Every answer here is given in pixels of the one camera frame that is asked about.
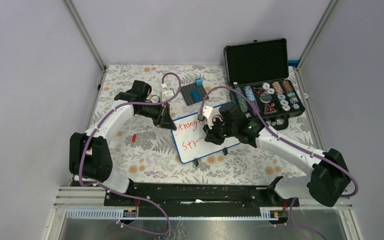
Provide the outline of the blue framed whiteboard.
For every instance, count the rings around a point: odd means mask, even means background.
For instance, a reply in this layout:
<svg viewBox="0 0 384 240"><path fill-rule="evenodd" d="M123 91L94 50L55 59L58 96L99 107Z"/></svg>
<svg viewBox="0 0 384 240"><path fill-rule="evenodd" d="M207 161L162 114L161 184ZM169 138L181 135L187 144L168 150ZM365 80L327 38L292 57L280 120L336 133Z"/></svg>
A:
<svg viewBox="0 0 384 240"><path fill-rule="evenodd" d="M239 140L234 137L225 139L222 145L197 142L197 140L205 138L206 134L203 127L207 124L206 120L198 120L197 112L177 118L173 122L177 129L173 130L171 134L180 162L183 164L240 144Z"/></svg>

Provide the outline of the black poker chip case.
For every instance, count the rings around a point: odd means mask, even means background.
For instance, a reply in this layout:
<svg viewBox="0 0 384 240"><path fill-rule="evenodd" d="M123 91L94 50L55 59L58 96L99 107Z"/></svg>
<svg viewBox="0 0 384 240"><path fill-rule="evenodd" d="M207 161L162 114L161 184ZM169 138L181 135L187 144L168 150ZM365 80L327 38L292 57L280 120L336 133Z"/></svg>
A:
<svg viewBox="0 0 384 240"><path fill-rule="evenodd" d="M284 130L289 120L304 113L305 107L289 73L285 38L227 45L223 49L227 85L247 118L254 108L276 130Z"/></svg>

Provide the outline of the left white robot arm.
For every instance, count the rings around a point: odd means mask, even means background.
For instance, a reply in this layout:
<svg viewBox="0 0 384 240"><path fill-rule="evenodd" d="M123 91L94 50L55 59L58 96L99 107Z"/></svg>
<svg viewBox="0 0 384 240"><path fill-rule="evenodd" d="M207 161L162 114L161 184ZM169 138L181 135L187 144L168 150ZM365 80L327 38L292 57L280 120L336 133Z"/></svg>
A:
<svg viewBox="0 0 384 240"><path fill-rule="evenodd" d="M148 102L151 92L149 84L135 80L131 89L114 97L111 109L94 126L83 133L73 133L69 140L69 172L116 191L116 199L124 206L134 202L135 192L129 188L130 179L113 169L109 145L116 133L135 115L151 119L157 128L177 129L168 100Z"/></svg>

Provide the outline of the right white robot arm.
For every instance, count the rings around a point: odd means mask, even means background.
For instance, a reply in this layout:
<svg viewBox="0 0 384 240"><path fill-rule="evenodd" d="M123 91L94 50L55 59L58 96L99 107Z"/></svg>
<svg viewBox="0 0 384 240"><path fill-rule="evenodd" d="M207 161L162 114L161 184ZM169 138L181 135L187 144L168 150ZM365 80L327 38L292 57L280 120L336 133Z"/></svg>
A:
<svg viewBox="0 0 384 240"><path fill-rule="evenodd" d="M267 191L273 206L286 199L313 198L319 204L333 207L351 182L343 155L336 149L328 151L306 146L264 124L258 116L246 117L232 102L219 108L203 106L198 112L205 142L221 145L228 138L253 148L268 151L304 172L299 177L277 177Z"/></svg>

